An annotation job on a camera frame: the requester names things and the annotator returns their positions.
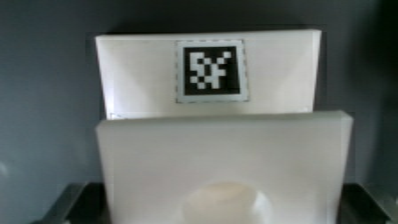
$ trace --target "black background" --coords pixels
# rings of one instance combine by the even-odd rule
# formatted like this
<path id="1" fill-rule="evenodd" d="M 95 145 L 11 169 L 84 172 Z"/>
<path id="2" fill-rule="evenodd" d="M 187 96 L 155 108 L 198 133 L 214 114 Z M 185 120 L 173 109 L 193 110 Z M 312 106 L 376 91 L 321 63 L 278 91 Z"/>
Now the black background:
<path id="1" fill-rule="evenodd" d="M 226 76 L 219 77 L 221 88 L 212 89 L 212 83 L 207 83 L 207 88 L 200 89 L 198 84 L 191 83 L 191 77 L 198 76 L 198 72 L 191 71 L 191 53 L 203 52 L 205 57 L 217 63 L 217 58 L 223 57 L 223 52 L 232 52 L 232 58 L 226 59 L 226 64 L 219 68 L 226 70 Z M 185 95 L 221 95 L 241 94 L 241 77 L 239 77 L 239 61 L 237 47 L 187 47 L 185 48 Z"/>
<path id="2" fill-rule="evenodd" d="M 321 29 L 315 110 L 356 118 L 345 181 L 397 196 L 397 10 L 397 0 L 0 1 L 0 223 L 29 223 L 66 184 L 102 180 L 104 33 Z"/>

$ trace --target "white border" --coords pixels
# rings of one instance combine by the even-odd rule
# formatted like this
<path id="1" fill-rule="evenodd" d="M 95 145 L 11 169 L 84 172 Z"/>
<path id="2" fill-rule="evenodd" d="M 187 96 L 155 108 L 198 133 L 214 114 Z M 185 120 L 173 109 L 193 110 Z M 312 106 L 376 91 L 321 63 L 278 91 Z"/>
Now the white border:
<path id="1" fill-rule="evenodd" d="M 205 102 L 242 102 L 249 101 L 249 85 L 244 63 L 244 41 L 242 40 L 205 40 L 205 41 L 178 41 L 178 103 L 205 103 Z M 239 61 L 239 78 L 241 78 L 241 94 L 219 95 L 185 95 L 185 68 L 184 68 L 184 49 L 185 47 L 237 47 Z"/>

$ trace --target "dark surface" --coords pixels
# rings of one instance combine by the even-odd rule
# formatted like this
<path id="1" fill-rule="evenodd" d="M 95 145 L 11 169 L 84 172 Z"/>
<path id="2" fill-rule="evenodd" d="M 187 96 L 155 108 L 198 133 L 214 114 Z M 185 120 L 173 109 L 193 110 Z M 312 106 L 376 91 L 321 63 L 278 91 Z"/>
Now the dark surface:
<path id="1" fill-rule="evenodd" d="M 70 202 L 65 200 L 72 194 L 70 186 L 43 221 L 33 224 L 63 224 L 66 220 L 72 224 L 111 224 L 104 184 L 91 183 L 81 187 L 77 200 Z M 388 214 L 365 188 L 358 184 L 347 184 L 342 192 L 338 224 L 386 224 L 388 220 Z"/>
<path id="2" fill-rule="evenodd" d="M 0 1 L 0 223 L 36 220 L 66 185 L 102 181 L 104 33 L 321 29 L 315 109 L 356 118 L 345 181 L 397 195 L 397 8 L 397 0 Z"/>

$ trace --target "white panel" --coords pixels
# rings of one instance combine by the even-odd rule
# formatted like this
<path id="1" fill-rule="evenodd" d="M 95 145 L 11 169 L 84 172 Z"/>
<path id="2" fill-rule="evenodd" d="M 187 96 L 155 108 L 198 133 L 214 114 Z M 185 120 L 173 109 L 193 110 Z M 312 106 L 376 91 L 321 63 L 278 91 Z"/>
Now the white panel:
<path id="1" fill-rule="evenodd" d="M 114 223 L 184 223 L 193 193 L 237 182 L 265 195 L 269 224 L 333 224 L 351 127 L 344 112 L 104 121 Z"/>
<path id="2" fill-rule="evenodd" d="M 178 41 L 242 40 L 249 101 L 177 101 Z M 107 117 L 296 113 L 313 111 L 321 31 L 267 31 L 97 38 Z"/>

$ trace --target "qr-like code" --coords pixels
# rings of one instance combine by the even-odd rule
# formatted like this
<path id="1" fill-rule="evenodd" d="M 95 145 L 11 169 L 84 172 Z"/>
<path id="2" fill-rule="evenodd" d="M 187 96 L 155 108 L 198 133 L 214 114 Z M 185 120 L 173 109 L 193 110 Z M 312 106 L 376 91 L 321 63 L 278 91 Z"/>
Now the qr-like code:
<path id="1" fill-rule="evenodd" d="M 178 41 L 178 103 L 249 100 L 244 41 Z"/>
<path id="2" fill-rule="evenodd" d="M 185 48 L 185 94 L 239 94 L 237 47 Z"/>

